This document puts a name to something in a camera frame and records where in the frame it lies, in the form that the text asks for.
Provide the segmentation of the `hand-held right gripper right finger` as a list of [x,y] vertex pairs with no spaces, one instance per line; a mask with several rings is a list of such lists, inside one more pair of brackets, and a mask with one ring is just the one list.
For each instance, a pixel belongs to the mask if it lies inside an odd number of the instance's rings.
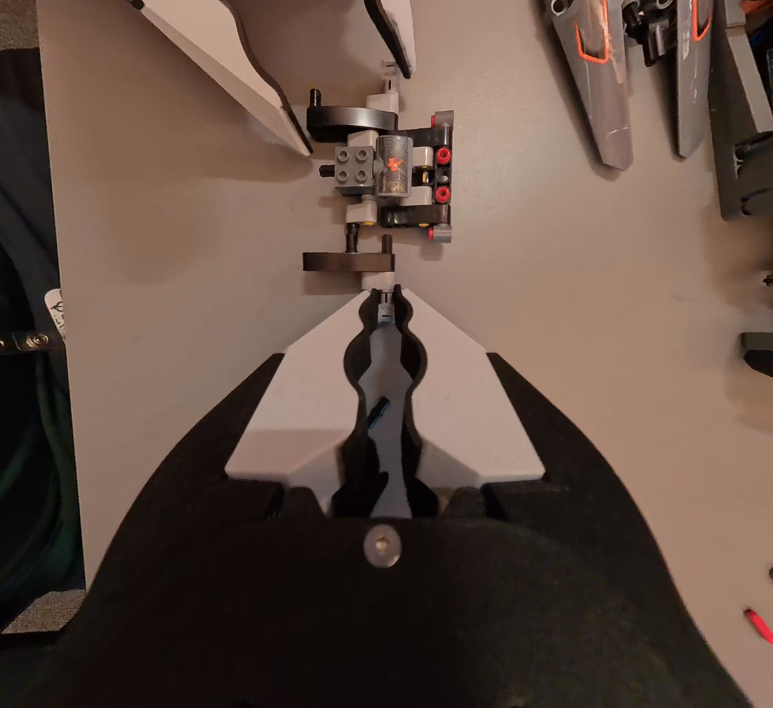
[[546,468],[486,350],[412,291],[393,291],[404,398],[401,464],[414,518],[438,491],[537,481]]

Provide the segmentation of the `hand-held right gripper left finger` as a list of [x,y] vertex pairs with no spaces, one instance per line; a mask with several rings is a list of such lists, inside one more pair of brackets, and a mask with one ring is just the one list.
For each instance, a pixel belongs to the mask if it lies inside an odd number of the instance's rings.
[[363,291],[289,346],[225,471],[231,479],[309,488],[337,517],[368,517],[387,473],[368,429],[360,379],[381,293]]

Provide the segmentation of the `black lego beam assembly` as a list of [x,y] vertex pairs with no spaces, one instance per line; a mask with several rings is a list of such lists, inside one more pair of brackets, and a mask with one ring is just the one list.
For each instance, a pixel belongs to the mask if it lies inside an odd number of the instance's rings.
[[304,252],[303,270],[360,275],[363,291],[376,291],[380,296],[377,324],[394,324],[393,292],[397,282],[393,238],[382,235],[379,252],[359,252],[358,233],[357,223],[346,225],[344,252]]
[[310,90],[306,110],[307,133],[317,143],[342,144],[351,134],[395,134],[398,130],[402,72],[395,61],[382,63],[379,93],[369,95],[364,106],[324,105],[322,92]]

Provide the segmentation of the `dark grey lego axle assembly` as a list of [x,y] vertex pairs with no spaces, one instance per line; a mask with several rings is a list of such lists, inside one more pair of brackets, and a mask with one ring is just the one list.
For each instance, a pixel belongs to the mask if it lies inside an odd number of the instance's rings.
[[411,195],[413,140],[403,134],[368,130],[351,134],[335,149],[332,165],[320,175],[334,181],[346,199],[345,252],[355,254],[361,227],[372,227],[380,210],[407,201]]

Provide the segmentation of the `black lego assembly red pins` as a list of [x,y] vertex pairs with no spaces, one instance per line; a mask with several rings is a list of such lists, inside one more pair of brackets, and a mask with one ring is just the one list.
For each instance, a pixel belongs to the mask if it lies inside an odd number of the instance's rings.
[[407,196],[392,196],[380,206],[381,227],[418,229],[433,243],[451,242],[454,123],[453,110],[436,111],[428,126],[390,135],[411,140],[411,172]]

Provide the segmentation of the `grey lego panels orange stripes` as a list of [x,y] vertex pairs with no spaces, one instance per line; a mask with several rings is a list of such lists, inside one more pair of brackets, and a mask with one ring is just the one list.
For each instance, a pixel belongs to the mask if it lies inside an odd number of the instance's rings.
[[671,60],[675,143],[688,158],[707,133],[713,0],[544,0],[601,161],[633,163],[626,44],[646,66]]

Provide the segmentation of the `large lego vehicle model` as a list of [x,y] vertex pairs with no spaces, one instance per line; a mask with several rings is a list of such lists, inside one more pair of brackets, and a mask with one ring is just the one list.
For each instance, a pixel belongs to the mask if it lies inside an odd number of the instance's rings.
[[713,0],[709,113],[724,220],[772,216],[771,0]]

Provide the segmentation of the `person's dark trousers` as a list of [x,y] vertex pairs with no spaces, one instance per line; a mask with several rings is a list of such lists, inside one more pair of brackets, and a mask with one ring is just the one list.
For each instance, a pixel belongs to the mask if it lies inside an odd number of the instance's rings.
[[[53,336],[45,295],[60,287],[38,48],[1,54],[1,327]],[[81,518],[63,347],[2,353],[1,619],[82,587]]]

